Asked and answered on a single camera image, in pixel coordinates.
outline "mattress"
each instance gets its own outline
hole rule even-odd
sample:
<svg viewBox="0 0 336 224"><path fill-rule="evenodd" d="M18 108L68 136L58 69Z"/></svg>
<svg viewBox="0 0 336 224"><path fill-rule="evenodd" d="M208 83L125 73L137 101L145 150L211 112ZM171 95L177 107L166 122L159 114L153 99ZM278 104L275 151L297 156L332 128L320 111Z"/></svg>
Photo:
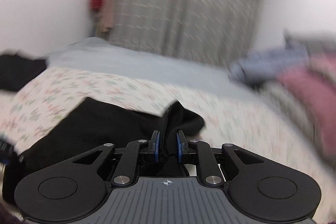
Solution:
<svg viewBox="0 0 336 224"><path fill-rule="evenodd" d="M48 134L86 96L156 115L179 100L185 108L204 117L206 127L199 139L211 146L235 143L312 176L323 195L314 219L317 223L330 220L336 197L332 174L306 148L301 136L261 101L237 100L120 75L51 67L15 95L8 113L0 117L0 131L16 143L18 152L24 151Z"/></svg>

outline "bed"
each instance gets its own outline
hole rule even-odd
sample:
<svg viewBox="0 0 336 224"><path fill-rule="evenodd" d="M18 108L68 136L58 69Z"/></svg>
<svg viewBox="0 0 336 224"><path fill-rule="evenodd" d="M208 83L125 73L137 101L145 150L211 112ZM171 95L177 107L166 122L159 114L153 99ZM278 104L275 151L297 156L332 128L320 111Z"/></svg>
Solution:
<svg viewBox="0 0 336 224"><path fill-rule="evenodd" d="M199 138L232 142L312 176L322 189L314 216L333 219L336 190L301 133L255 93L230 83L224 70L114 47L88 38L48 58L49 68L14 95L0 117L2 136L20 153L48 134L84 97L160 115L174 100L206 122Z"/></svg>

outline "metal pivot screw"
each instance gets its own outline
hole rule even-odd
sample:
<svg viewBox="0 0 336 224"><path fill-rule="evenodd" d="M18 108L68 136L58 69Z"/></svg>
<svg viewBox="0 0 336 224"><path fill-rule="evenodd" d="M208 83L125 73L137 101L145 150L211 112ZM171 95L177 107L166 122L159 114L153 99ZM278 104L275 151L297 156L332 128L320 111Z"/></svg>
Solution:
<svg viewBox="0 0 336 224"><path fill-rule="evenodd" d="M222 182L222 179L218 176L208 176L205 178L205 181L210 184L218 184Z"/></svg>
<svg viewBox="0 0 336 224"><path fill-rule="evenodd" d="M130 179L127 176L117 176L113 181L118 184L126 184L130 181Z"/></svg>

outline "gray ridged gripper plate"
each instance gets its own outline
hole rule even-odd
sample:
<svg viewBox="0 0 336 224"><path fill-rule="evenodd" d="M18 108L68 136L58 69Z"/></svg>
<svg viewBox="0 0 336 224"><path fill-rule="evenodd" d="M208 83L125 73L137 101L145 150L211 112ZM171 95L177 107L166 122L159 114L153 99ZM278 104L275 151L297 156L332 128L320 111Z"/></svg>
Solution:
<svg viewBox="0 0 336 224"><path fill-rule="evenodd" d="M112 191L105 204L72 224L260 224L238 210L220 189L191 178L139 178ZM301 224L313 224L310 219Z"/></svg>

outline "black cloth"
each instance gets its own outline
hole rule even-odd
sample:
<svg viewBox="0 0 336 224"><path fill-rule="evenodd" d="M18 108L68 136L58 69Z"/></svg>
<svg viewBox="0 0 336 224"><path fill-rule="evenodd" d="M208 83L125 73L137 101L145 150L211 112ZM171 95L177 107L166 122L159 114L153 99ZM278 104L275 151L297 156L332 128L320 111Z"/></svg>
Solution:
<svg viewBox="0 0 336 224"><path fill-rule="evenodd" d="M31 60L18 54L0 55L0 89L19 91L46 68L45 59Z"/></svg>
<svg viewBox="0 0 336 224"><path fill-rule="evenodd" d="M203 118L185 109L179 102L173 103L162 117L158 117L86 98L48 135L22 153L25 165L15 161L6 165L3 198L14 204L14 189L17 183L32 172L104 143L113 143L116 148L121 148L131 141L150 140L154 130L160 132L160 163L142 166L141 175L189 175L184 165L178 163L176 132L183 130L186 136L192 136L199 133L203 127Z"/></svg>
<svg viewBox="0 0 336 224"><path fill-rule="evenodd" d="M21 222L17 217L11 215L4 205L0 203L0 223L1 224L25 224L26 222Z"/></svg>

